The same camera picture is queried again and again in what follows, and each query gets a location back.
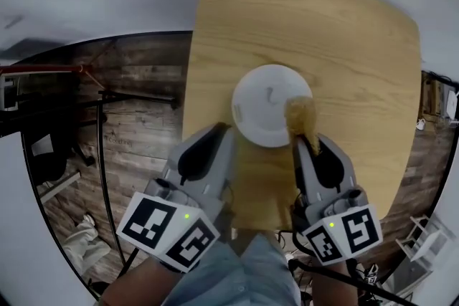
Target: black pole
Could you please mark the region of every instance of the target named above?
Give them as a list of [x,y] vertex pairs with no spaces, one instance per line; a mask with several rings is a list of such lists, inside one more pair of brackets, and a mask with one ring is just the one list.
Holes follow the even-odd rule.
[[138,253],[138,248],[136,247],[136,248],[134,249],[134,251],[131,253],[131,255],[129,256],[128,261],[126,262],[126,264],[125,264],[124,267],[122,268],[120,274],[118,274],[118,278],[119,278],[119,277],[122,277],[124,274],[126,274],[126,272],[127,272],[127,271],[129,270],[129,268],[131,267],[132,262],[133,262],[134,259],[136,258],[137,253]]
[[158,103],[166,103],[168,105],[172,105],[177,102],[177,98],[174,96],[165,96],[165,95],[157,95],[157,96],[145,96],[145,95],[135,95],[133,93],[125,93],[125,92],[113,92],[110,90],[99,91],[99,95],[105,97],[121,97],[121,98],[133,98],[135,100],[145,100],[150,102],[158,102]]
[[104,105],[106,103],[118,102],[129,100],[132,97],[130,96],[118,96],[112,98],[105,98],[102,100],[86,101],[86,102],[77,102],[70,103],[69,105],[61,105],[49,107],[40,111],[33,111],[30,113],[1,113],[0,114],[0,137],[15,133],[16,131],[21,131],[24,127],[30,125],[31,121],[37,121],[37,118],[42,116],[61,113],[66,113],[71,110],[79,110],[89,107],[97,107]]
[[105,177],[105,161],[103,157],[103,106],[97,106],[97,142],[98,142],[98,158],[99,158],[99,172],[100,172],[100,185],[102,186],[103,200],[105,202],[105,209],[107,210],[108,223],[112,230],[112,235],[120,255],[123,266],[126,265],[123,250],[121,249],[120,241],[116,234],[115,222],[113,221],[112,209],[110,206],[110,198],[108,197],[107,178]]

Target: shoe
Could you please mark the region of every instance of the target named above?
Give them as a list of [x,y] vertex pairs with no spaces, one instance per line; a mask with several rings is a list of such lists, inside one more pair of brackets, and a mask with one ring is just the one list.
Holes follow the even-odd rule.
[[95,220],[89,213],[83,215],[83,221],[89,222],[95,227]]

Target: wooden table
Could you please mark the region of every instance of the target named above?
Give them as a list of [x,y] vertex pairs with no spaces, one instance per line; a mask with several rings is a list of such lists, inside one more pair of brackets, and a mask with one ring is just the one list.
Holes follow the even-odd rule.
[[[420,100],[416,23],[382,0],[200,0],[191,43],[183,139],[232,123],[241,77],[264,64],[300,72],[313,91],[318,131],[354,164],[378,215],[391,206],[407,165]],[[297,195],[288,147],[237,137],[233,225],[290,228]]]

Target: red pipe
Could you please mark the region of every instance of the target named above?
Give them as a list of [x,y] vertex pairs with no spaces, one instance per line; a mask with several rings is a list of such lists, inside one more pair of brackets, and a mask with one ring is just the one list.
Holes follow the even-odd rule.
[[11,73],[33,73],[33,72],[76,72],[76,73],[89,73],[92,72],[91,65],[9,65],[7,67],[0,67],[1,74]]

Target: floor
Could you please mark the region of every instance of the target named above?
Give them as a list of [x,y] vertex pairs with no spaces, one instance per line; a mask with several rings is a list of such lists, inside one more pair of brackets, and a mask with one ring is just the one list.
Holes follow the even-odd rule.
[[[186,69],[191,34],[155,34],[121,37],[66,47],[36,63],[87,64],[94,75],[112,90],[137,93],[161,93],[184,98]],[[98,98],[98,88],[88,77],[81,78],[79,96],[82,100]],[[181,137],[182,110],[167,105],[129,100],[104,107],[108,121],[104,125],[105,168],[115,223],[118,223],[134,191],[143,191],[148,180],[158,175],[171,148]],[[93,118],[87,110],[80,119]],[[376,262],[380,276],[397,265],[402,252],[395,243],[410,230],[410,216],[424,214],[431,206],[440,187],[454,130],[443,122],[430,130],[416,130],[407,169],[389,214],[382,220],[384,242],[362,257],[368,265]],[[82,149],[94,157],[95,127],[82,128],[78,135]],[[89,211],[98,225],[100,238],[115,249],[107,220],[97,164],[86,168],[79,158],[69,160],[68,171],[80,170],[82,178],[57,197],[47,202],[45,211],[52,228],[62,241]],[[287,237],[284,251],[293,251]],[[125,257],[133,247],[120,240]],[[134,266],[145,258],[139,253]],[[84,279],[112,282],[121,270],[116,250],[101,259],[84,274]],[[298,281],[308,284],[308,277],[298,274]]]

